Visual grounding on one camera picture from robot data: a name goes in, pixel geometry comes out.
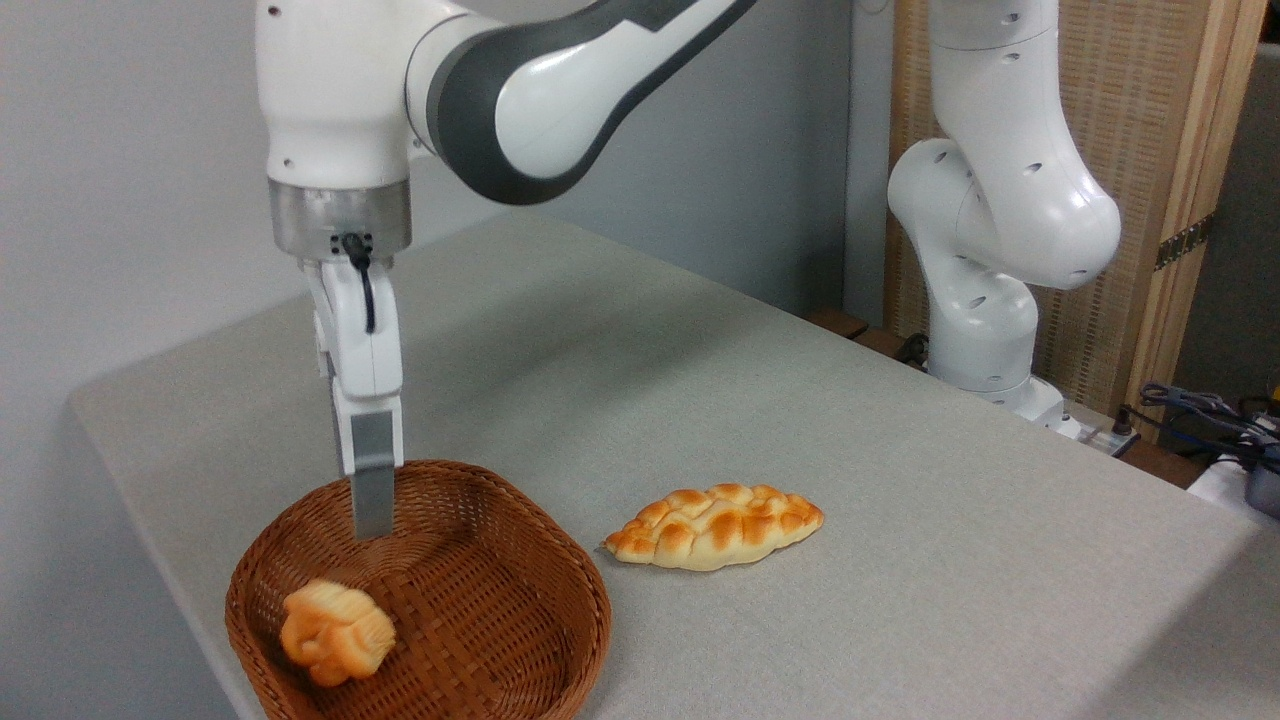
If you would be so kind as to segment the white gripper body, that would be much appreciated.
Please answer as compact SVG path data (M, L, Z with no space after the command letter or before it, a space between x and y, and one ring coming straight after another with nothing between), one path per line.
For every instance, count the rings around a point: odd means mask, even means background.
M314 300L317 354L335 387L352 400L389 398L403 383L401 329L390 277L374 261L303 261Z

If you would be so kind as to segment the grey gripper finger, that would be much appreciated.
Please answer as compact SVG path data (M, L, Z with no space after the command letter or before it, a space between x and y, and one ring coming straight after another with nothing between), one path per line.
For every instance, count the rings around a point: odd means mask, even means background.
M340 470L349 479L355 538L389 536L396 470L404 465L401 397L352 400L335 391L333 414Z

